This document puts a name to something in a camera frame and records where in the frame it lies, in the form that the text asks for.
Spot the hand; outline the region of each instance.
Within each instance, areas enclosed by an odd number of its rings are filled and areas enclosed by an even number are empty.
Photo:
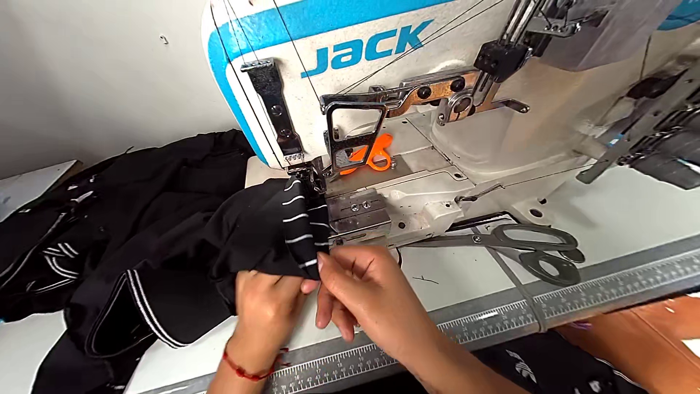
[[[228,356],[250,374],[264,374],[296,326],[313,287],[296,276],[240,271],[236,277],[238,324],[227,344]]]
[[[340,246],[318,254],[321,289],[316,326],[332,320],[343,338],[354,337],[353,325],[387,354],[405,364],[421,358],[443,335],[428,317],[396,260],[385,247]]]

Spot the scissors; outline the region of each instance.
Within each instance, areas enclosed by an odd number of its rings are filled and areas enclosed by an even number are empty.
[[[389,167],[391,167],[391,157],[389,156],[388,153],[384,151],[384,148],[388,148],[389,145],[391,145],[391,142],[393,141],[393,136],[389,133],[384,133],[380,136],[378,136],[374,140],[374,145],[372,145],[372,150],[370,151],[370,156],[367,159],[367,165],[370,166],[372,169],[376,171],[385,171],[388,170]],[[363,147],[362,149],[358,150],[357,152],[353,153],[350,156],[350,160],[352,161],[360,161],[365,157],[365,152],[367,151],[367,147]],[[375,156],[381,156],[386,159],[386,165],[383,165],[382,167],[379,167],[375,162],[373,161]],[[341,175],[347,175],[354,170],[357,170],[357,168],[352,168],[350,170],[345,170],[341,171]]]
[[[556,237],[560,242],[545,242],[514,239],[506,235],[508,230],[521,230],[527,233],[545,234]],[[581,281],[578,268],[571,262],[582,263],[585,258],[578,250],[578,241],[566,231],[536,224],[501,224],[490,234],[468,234],[461,236],[438,236],[412,243],[412,247],[453,247],[488,246],[505,256],[518,261],[529,273],[539,279],[558,286],[571,286]],[[556,251],[563,259],[546,251]],[[542,266],[551,264],[557,274],[551,274]]]

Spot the woman's right hand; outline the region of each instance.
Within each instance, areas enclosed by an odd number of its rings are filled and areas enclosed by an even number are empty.
[[[431,347],[444,340],[385,247],[334,247],[330,256],[318,254],[318,268],[317,327],[332,320],[350,342],[353,325],[359,323],[371,340],[403,363],[425,355],[419,344]]]

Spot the sewing machine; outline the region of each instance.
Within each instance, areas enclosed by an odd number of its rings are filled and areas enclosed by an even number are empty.
[[[553,190],[612,165],[700,185],[693,37],[647,41],[679,2],[213,0],[202,31],[256,160],[325,193],[334,244],[392,247],[551,224]]]

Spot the black-handled scissors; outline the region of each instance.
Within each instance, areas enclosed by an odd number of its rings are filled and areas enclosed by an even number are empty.
[[[554,236],[560,242],[545,242],[536,240],[521,240],[509,237],[506,231],[520,230],[527,233],[545,234]],[[581,281],[578,268],[571,261],[546,253],[556,251],[568,256],[579,254],[582,262],[582,254],[577,249],[578,241],[566,231],[551,227],[538,226],[536,224],[501,224],[495,227],[490,234],[468,234],[461,236],[438,236],[412,243],[411,247],[453,247],[453,246],[488,246],[498,250],[509,258],[519,261],[520,264],[537,278],[558,286],[575,285]],[[557,274],[551,274],[545,270],[542,263],[552,265]]]

